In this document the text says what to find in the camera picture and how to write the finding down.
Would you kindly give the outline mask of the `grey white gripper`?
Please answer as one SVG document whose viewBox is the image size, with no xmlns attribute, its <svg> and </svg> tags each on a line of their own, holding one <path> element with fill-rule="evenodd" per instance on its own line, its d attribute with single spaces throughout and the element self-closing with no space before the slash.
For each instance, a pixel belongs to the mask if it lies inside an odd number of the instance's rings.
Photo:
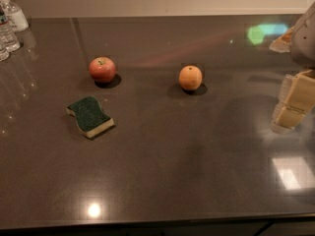
<svg viewBox="0 0 315 236">
<path fill-rule="evenodd" d="M 298 19 L 294 28 L 275 39 L 269 49 L 286 53 L 298 65 L 315 69 L 315 2 Z M 293 130 L 315 107 L 315 71 L 286 74 L 278 96 L 271 129 L 278 134 Z"/>
</svg>

